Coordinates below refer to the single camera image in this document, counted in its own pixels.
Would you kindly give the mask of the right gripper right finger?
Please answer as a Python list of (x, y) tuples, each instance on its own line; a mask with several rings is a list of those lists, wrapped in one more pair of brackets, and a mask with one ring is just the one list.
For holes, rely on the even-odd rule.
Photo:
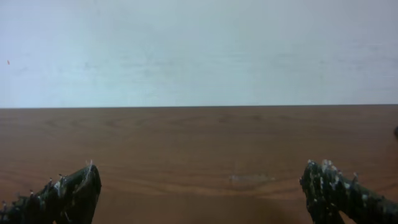
[(299, 183), (313, 223), (344, 223), (344, 213), (355, 223), (397, 224), (397, 202), (360, 185), (357, 174), (347, 179), (332, 161), (309, 160)]

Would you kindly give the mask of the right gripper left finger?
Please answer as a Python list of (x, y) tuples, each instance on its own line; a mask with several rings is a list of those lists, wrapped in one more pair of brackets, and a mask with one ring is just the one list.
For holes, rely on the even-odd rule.
[(43, 189), (2, 202), (1, 223), (91, 224), (101, 192), (98, 168), (89, 163), (70, 174), (49, 179)]

